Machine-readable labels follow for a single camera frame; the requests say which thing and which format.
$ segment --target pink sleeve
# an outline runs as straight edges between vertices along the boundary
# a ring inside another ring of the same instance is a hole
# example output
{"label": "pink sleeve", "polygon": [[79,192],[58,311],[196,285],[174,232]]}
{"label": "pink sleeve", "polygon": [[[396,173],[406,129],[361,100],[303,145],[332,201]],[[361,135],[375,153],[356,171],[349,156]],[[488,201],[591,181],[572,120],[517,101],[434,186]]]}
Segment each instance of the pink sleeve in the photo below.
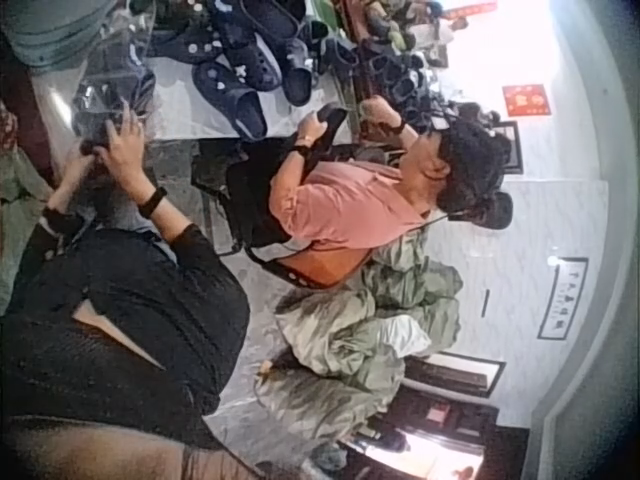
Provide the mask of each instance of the pink sleeve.
{"label": "pink sleeve", "polygon": [[271,213],[293,238],[301,240],[339,240],[341,200],[327,185],[301,185],[269,205]]}

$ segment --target black shirt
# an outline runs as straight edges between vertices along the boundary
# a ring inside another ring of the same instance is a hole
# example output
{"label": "black shirt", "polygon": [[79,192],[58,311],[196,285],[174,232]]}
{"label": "black shirt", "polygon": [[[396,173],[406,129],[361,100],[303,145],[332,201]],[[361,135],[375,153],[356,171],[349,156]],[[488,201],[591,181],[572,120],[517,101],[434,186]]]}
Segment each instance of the black shirt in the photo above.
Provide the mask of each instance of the black shirt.
{"label": "black shirt", "polygon": [[[90,232],[46,261],[55,243],[36,226],[2,318],[3,414],[107,423],[210,448],[191,403],[200,413],[217,407],[249,306],[208,240],[189,226],[171,245],[177,265],[128,231]],[[73,320],[87,298],[165,370]]]}

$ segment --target green clothing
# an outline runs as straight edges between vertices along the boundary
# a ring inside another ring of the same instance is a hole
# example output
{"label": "green clothing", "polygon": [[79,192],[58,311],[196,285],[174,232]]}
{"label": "green clothing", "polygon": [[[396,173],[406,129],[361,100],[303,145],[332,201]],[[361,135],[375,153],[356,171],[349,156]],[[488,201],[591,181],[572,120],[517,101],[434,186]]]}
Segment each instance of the green clothing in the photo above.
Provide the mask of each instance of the green clothing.
{"label": "green clothing", "polygon": [[412,316],[431,342],[451,347],[460,329],[453,267],[426,257],[426,229],[374,252],[363,286],[314,292],[276,312],[301,365],[273,369],[256,382],[258,401],[296,434],[336,439],[386,411],[404,376],[396,350],[381,342],[382,326]]}
{"label": "green clothing", "polygon": [[50,195],[51,188],[21,149],[0,152],[0,315],[9,304],[22,252]]}

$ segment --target white cloth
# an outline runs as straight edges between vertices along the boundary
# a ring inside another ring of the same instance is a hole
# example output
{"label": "white cloth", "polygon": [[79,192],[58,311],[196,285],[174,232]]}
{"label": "white cloth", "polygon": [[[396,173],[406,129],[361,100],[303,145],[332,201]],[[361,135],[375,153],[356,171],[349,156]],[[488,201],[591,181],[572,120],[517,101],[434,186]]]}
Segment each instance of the white cloth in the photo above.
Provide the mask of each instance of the white cloth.
{"label": "white cloth", "polygon": [[431,48],[434,45],[446,45],[453,42],[455,38],[451,27],[444,23],[440,23],[439,39],[436,39],[436,26],[430,23],[409,27],[409,32],[416,37],[416,50]]}
{"label": "white cloth", "polygon": [[380,343],[393,348],[398,358],[420,354],[431,345],[429,336],[409,315],[384,319],[380,329]]}

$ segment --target tiled floor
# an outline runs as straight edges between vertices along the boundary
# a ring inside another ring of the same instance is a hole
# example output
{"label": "tiled floor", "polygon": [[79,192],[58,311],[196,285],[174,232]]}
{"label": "tiled floor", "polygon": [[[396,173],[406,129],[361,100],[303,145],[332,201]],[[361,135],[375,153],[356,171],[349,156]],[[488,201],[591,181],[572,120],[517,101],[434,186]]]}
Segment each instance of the tiled floor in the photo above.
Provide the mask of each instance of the tiled floor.
{"label": "tiled floor", "polygon": [[[201,194],[190,185],[191,158],[197,149],[197,142],[192,141],[158,142],[150,147],[148,162],[174,204],[203,228]],[[226,250],[230,246],[226,222],[215,208],[211,210],[216,249]],[[263,272],[244,254],[226,257],[224,261],[247,292],[251,321],[220,408],[206,422],[228,448],[251,464],[261,461],[299,464],[313,444],[289,434],[258,405],[253,394],[254,375],[260,364],[284,346],[271,312],[290,286]]]}

